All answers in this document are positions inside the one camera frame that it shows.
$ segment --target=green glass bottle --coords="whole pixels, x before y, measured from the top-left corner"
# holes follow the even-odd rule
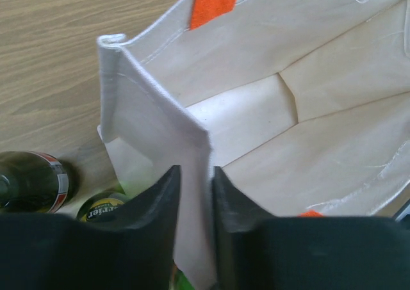
[[[0,212],[56,212],[78,189],[68,162],[39,152],[0,153]]]

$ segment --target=perrier label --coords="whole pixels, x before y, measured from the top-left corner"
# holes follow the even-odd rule
[[[77,214],[77,219],[82,222],[92,222],[104,213],[114,211],[128,200],[129,199],[125,194],[115,190],[96,194],[81,206]]]

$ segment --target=table surface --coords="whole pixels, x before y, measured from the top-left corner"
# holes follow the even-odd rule
[[[0,151],[37,150],[72,161],[84,175],[77,199],[115,185],[96,130],[95,39],[135,36],[175,1],[0,0]],[[381,214],[394,213],[409,194]]]

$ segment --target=canvas tote bag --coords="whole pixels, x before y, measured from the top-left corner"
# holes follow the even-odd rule
[[[410,180],[410,0],[179,0],[97,43],[124,189],[182,166],[174,257],[196,289],[216,279],[213,166],[279,216],[374,214]]]

